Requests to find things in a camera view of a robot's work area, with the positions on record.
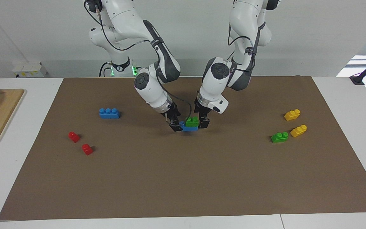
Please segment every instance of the blue block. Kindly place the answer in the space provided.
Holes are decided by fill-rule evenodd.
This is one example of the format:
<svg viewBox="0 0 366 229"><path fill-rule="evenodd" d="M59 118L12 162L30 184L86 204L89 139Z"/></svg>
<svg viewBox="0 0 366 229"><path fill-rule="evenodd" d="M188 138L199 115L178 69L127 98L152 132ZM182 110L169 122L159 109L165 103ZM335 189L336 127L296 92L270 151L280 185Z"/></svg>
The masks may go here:
<svg viewBox="0 0 366 229"><path fill-rule="evenodd" d="M196 127L186 127L186 122L184 122L184 121L181 121L179 124L182 127L183 132L190 132L190 131L198 131L199 130L198 126L196 126Z"/></svg>
<svg viewBox="0 0 366 229"><path fill-rule="evenodd" d="M100 109L100 117L102 119L119 119L119 111L115 108Z"/></svg>

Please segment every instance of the brown mat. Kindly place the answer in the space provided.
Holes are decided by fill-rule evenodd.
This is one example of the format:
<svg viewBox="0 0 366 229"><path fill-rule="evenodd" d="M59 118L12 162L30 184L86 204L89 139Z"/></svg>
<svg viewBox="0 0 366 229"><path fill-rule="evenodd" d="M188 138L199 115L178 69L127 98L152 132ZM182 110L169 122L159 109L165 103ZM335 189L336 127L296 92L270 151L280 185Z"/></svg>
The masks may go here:
<svg viewBox="0 0 366 229"><path fill-rule="evenodd" d="M244 91L227 89L228 110L192 133L172 132L132 83L63 81L0 220L366 212L366 172L311 77L254 77ZM166 87L192 101L200 85ZM106 107L121 119L100 119ZM301 116L287 122L296 108ZM304 135L271 143L302 124Z"/></svg>

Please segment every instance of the red block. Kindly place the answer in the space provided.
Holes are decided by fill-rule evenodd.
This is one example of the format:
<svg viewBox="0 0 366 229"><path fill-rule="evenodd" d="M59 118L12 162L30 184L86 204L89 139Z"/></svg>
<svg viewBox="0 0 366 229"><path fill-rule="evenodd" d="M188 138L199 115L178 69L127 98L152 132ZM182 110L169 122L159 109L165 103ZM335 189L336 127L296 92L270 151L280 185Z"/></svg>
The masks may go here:
<svg viewBox="0 0 366 229"><path fill-rule="evenodd" d="M70 132L69 133L69 138L74 142L78 142L80 140L80 136L78 136L76 133L74 132Z"/></svg>
<svg viewBox="0 0 366 229"><path fill-rule="evenodd" d="M94 152L93 149L88 144L83 145L83 151L87 156L90 155L92 152Z"/></svg>

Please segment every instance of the white table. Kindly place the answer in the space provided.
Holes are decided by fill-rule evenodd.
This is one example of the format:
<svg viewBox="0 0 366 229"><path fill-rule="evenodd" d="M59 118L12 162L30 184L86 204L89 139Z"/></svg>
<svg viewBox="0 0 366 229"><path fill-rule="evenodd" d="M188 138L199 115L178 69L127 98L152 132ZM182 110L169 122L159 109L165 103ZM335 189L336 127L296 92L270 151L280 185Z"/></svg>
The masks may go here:
<svg viewBox="0 0 366 229"><path fill-rule="evenodd" d="M313 79L366 169L366 88L353 85L348 78L314 77ZM0 79L0 89L27 90L26 97L0 142L0 211L62 80ZM366 228L366 213L41 220L0 222L0 228L361 229Z"/></svg>

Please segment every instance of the yellow lego brick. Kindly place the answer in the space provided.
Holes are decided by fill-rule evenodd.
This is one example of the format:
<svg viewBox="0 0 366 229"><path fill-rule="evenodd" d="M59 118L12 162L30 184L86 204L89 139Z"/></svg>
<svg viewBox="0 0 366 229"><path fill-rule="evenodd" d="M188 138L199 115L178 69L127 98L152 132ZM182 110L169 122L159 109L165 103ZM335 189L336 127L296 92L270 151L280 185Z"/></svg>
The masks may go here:
<svg viewBox="0 0 366 229"><path fill-rule="evenodd" d="M296 129L292 130L292 132L290 132L290 134L295 138L297 136L304 134L307 129L308 129L308 127L306 125L302 125L302 126L297 127Z"/></svg>
<svg viewBox="0 0 366 229"><path fill-rule="evenodd" d="M300 116L300 110L298 110L298 109L291 110L285 114L285 119L286 119L286 121L290 121L290 120L299 118L299 116Z"/></svg>

